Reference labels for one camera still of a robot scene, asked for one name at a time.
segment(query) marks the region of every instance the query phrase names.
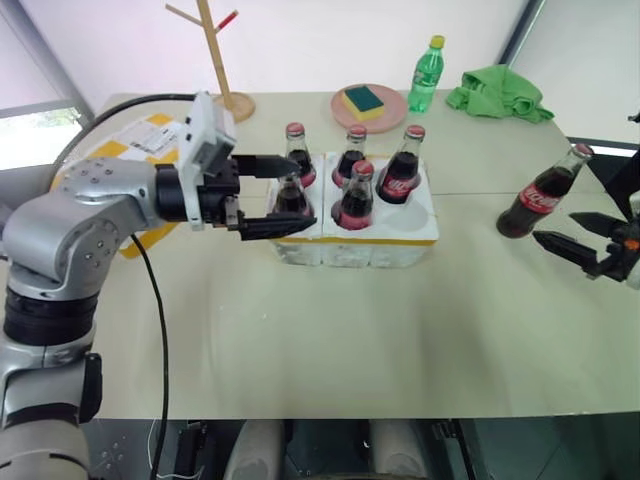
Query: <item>green towel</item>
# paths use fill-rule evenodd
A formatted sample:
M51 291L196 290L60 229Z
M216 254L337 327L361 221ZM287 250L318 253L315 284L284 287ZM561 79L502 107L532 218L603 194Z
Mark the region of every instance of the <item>green towel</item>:
M542 93L529 80L494 65L462 74L462 86L447 97L449 106L465 110L469 115L503 118L520 117L531 123L553 118L553 113L540 105Z

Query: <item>foam bottle holder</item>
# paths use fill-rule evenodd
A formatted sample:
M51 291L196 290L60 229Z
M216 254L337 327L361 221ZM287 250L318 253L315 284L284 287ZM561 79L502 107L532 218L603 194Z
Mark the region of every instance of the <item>foam bottle holder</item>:
M378 177L389 157L367 155L375 169L372 225L362 230L346 230L331 217L331 207L342 198L342 189L331 179L339 158L339 153L311 156L317 177L306 192L318 221L302 232L272 240L278 257L296 265L354 268L401 268L417 263L439 238L429 181L422 162L418 167L420 183L407 202L392 205L375 192ZM273 208L277 189L278 182L273 180L267 196L267 211Z

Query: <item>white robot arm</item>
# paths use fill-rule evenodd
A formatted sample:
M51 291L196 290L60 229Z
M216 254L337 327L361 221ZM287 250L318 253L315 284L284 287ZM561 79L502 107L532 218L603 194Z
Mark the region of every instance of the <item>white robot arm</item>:
M228 112L196 95L180 134L180 160L153 166L87 159L57 188L21 205L3 232L11 266L0 332L0 478L88 478L78 424L102 398L101 359L91 352L98 294L121 243L165 221L205 223L243 240L284 236L314 219L245 219L238 176L278 177L297 165L277 156L231 156Z

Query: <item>sponge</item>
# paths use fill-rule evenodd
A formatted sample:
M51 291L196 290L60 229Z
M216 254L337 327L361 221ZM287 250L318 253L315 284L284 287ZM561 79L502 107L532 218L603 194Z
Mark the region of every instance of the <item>sponge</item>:
M342 103L359 122L384 114L384 103L366 85L347 88L342 92Z

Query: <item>sprite bottle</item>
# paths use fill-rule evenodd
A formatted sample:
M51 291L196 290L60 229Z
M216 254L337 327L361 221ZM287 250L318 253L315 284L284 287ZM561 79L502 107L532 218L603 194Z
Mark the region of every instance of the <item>sprite bottle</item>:
M434 35L431 37L429 50L416 64L411 92L409 92L409 111L411 112L425 113L433 101L436 85L444 70L442 47L444 47L444 37Z

